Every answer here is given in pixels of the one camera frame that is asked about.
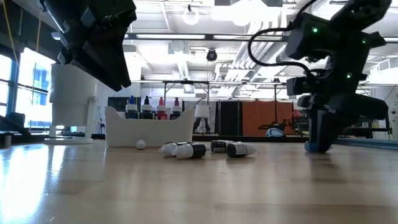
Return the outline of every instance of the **white ball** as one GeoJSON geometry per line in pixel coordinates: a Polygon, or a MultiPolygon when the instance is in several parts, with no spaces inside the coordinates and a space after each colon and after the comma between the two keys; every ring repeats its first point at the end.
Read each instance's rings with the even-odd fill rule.
{"type": "Polygon", "coordinates": [[[146,142],[142,139],[140,139],[136,142],[137,149],[143,150],[143,149],[145,149],[145,146],[146,146],[146,142]]]}

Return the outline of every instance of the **small bottle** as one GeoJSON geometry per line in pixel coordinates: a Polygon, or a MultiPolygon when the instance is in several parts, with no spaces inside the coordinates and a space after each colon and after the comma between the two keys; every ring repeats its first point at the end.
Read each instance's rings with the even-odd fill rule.
{"type": "Polygon", "coordinates": [[[172,114],[170,114],[170,119],[177,119],[181,116],[182,108],[178,102],[178,97],[175,98],[174,106],[172,107],[172,114]]]}
{"type": "Polygon", "coordinates": [[[166,106],[163,102],[163,97],[160,97],[159,105],[156,106],[155,119],[167,120],[166,106]]]}
{"type": "Polygon", "coordinates": [[[154,119],[154,114],[152,113],[152,107],[149,104],[148,96],[145,97],[144,104],[141,105],[141,113],[139,113],[139,119],[154,119]]]}
{"type": "Polygon", "coordinates": [[[210,143],[210,150],[212,152],[226,152],[226,147],[234,143],[233,141],[228,141],[228,140],[215,140],[211,141],[210,143]]]}
{"type": "Polygon", "coordinates": [[[256,151],[257,150],[254,148],[254,146],[241,142],[231,143],[226,147],[226,154],[230,158],[242,158],[249,156],[256,151]]]}
{"type": "Polygon", "coordinates": [[[138,109],[134,102],[134,96],[130,97],[128,104],[126,105],[126,112],[124,114],[126,119],[138,119],[138,109]]]}
{"type": "Polygon", "coordinates": [[[172,155],[172,151],[175,150],[177,148],[177,146],[182,146],[185,144],[191,144],[193,142],[169,142],[164,144],[160,149],[159,152],[166,157],[171,157],[172,155]]]}
{"type": "Polygon", "coordinates": [[[207,147],[204,144],[185,144],[182,146],[177,146],[176,149],[172,151],[172,155],[177,157],[177,159],[198,159],[202,158],[207,151],[207,147]]]}

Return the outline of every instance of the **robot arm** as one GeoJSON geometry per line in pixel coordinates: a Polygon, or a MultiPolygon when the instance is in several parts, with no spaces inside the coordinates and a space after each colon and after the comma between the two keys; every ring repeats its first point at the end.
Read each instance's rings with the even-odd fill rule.
{"type": "Polygon", "coordinates": [[[287,80],[288,95],[302,96],[298,105],[310,118],[309,152],[326,152],[342,131],[360,115],[384,119],[388,107],[382,100],[355,93],[371,48],[386,44],[378,32],[362,32],[382,19],[391,0],[350,0],[330,21],[303,13],[293,22],[286,46],[290,58],[309,57],[313,61],[326,56],[331,66],[287,80]]]}
{"type": "Polygon", "coordinates": [[[60,29],[62,64],[79,67],[115,91],[131,85],[123,39],[137,19],[132,0],[39,1],[60,29]]]}

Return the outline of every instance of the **red bottle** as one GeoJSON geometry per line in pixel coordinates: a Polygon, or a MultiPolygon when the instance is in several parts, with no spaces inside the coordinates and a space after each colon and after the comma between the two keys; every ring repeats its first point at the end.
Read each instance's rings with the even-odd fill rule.
{"type": "Polygon", "coordinates": [[[170,120],[177,119],[181,116],[182,108],[178,102],[178,97],[175,98],[174,106],[172,107],[172,114],[170,114],[170,120]]]}
{"type": "Polygon", "coordinates": [[[163,97],[160,97],[159,105],[156,106],[155,119],[167,119],[166,106],[164,105],[163,97]]]}

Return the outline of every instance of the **lamp shade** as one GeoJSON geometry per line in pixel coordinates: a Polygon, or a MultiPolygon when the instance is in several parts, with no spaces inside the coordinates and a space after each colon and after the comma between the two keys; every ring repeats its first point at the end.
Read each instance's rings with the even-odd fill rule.
{"type": "Polygon", "coordinates": [[[88,103],[96,96],[95,79],[73,65],[51,66],[52,125],[86,126],[88,103]]]}
{"type": "Polygon", "coordinates": [[[197,107],[195,108],[195,117],[209,118],[210,117],[209,105],[197,105],[197,107]]]}

